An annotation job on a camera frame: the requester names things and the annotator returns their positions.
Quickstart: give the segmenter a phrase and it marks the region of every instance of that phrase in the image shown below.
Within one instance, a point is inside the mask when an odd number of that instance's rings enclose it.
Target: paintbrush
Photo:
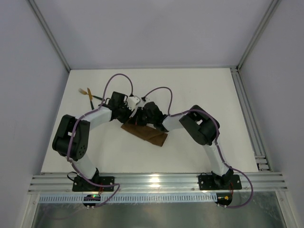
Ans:
[[[91,108],[92,108],[92,110],[94,110],[94,105],[93,105],[93,102],[92,102],[93,97],[92,97],[92,94],[91,94],[91,90],[89,88],[87,88],[87,92],[89,93]]]
[[[87,93],[87,91],[86,91],[86,90],[83,90],[82,88],[79,88],[78,91],[81,92],[83,95],[89,95],[89,94]],[[92,97],[94,97],[94,98],[96,98],[96,99],[98,99],[98,100],[101,100],[101,101],[103,100],[101,97],[98,97],[98,96],[92,95]]]

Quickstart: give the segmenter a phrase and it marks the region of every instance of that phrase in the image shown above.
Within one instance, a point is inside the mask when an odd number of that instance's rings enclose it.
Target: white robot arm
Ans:
[[[217,151],[214,142],[216,127],[210,118],[200,113],[204,110],[199,106],[193,106],[191,110],[194,110],[194,112],[191,113],[168,116],[162,114],[154,102],[147,102],[145,98],[128,97],[113,92],[112,97],[107,101],[99,110],[89,114],[78,123],[69,156],[72,165],[91,182],[98,183],[95,182],[95,179],[99,176],[99,171],[93,166],[86,154],[89,132],[103,123],[118,119],[122,123],[128,121],[128,123],[136,123],[137,125],[153,124],[156,129],[162,132],[185,128],[207,153],[214,182],[218,185],[218,188],[222,189],[230,184],[233,171],[223,163]],[[58,127],[52,147],[62,156],[67,156],[67,148],[76,120],[75,117],[65,115]]]

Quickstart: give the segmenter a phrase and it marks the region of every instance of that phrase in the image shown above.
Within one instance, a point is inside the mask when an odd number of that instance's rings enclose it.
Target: white panel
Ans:
[[[304,223],[304,2],[282,1],[242,68],[272,169],[281,171]]]
[[[72,69],[236,65],[270,0],[36,0]]]
[[[52,133],[43,172],[69,172],[71,165],[52,149],[52,141],[63,115],[79,116],[91,109],[89,97],[78,88],[89,87],[92,94],[102,96],[108,79],[127,74],[134,83],[134,95],[142,97],[158,86],[173,90],[171,113],[188,110],[194,104],[213,115],[220,123],[221,145],[233,167],[245,172],[257,171],[230,69],[130,69],[72,70]],[[129,94],[129,82],[115,78],[107,97],[113,91]],[[167,90],[148,96],[166,112],[170,100]],[[93,100],[95,107],[99,100]],[[115,120],[90,132],[88,156],[100,172],[210,172],[210,162],[201,145],[194,142],[184,129],[168,133],[162,147],[146,142],[120,128]]]
[[[20,227],[67,71],[25,0],[0,1],[0,223]]]

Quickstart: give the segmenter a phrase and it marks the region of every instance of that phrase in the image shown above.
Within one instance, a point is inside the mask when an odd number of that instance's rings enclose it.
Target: metal frame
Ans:
[[[114,176],[115,182],[120,183],[118,193],[198,193],[202,192],[198,185],[200,173],[101,173],[101,176]],[[287,186],[279,172],[246,173],[252,181],[254,191],[286,191]],[[251,191],[249,182],[240,175],[242,190]],[[72,192],[72,182],[66,173],[44,174],[34,176],[30,184],[29,194],[64,194]],[[211,190],[203,192],[229,192],[228,190]]]
[[[270,19],[272,18],[273,14],[275,13],[280,2],[281,2],[281,0],[272,0],[272,2],[270,3],[268,9],[266,10],[265,14],[262,17],[262,20],[260,21],[257,29],[255,30],[249,44],[247,45],[244,54],[242,55],[242,57],[239,61],[239,64],[237,66],[238,70],[240,70],[242,68],[247,57],[250,55],[253,48],[257,44],[258,40],[260,39],[261,35],[263,34],[265,28],[267,27]]]
[[[65,56],[63,55],[57,41],[55,40],[48,24],[46,23],[38,5],[36,4],[36,2],[34,0],[26,0],[30,6],[30,8],[32,9],[34,15],[36,16],[37,18],[37,21],[39,22],[39,24],[41,25],[42,27],[42,30],[45,32],[47,38],[49,39],[51,45],[53,46],[53,48],[55,49],[59,59],[61,60],[62,64],[65,66],[66,70],[68,72],[71,71],[71,68],[65,58]]]

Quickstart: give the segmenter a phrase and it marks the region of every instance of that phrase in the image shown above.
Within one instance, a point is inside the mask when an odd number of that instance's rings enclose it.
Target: white table surface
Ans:
[[[230,165],[245,172],[256,172],[250,139],[230,69],[121,69],[72,70],[58,111],[42,172],[69,172],[71,165],[52,149],[52,141],[62,116],[80,116],[91,110],[89,97],[78,92],[89,87],[93,95],[102,97],[108,79],[116,74],[128,75],[134,84],[134,95],[168,86],[173,90],[171,113],[199,105],[220,123],[220,142]],[[130,94],[126,78],[117,76],[108,87]],[[148,96],[167,113],[170,93],[157,90]],[[100,103],[93,98],[95,107]],[[162,147],[150,144],[120,128],[118,120],[103,124],[90,132],[87,154],[100,172],[210,172],[211,166],[202,146],[194,142],[186,130],[169,132]]]

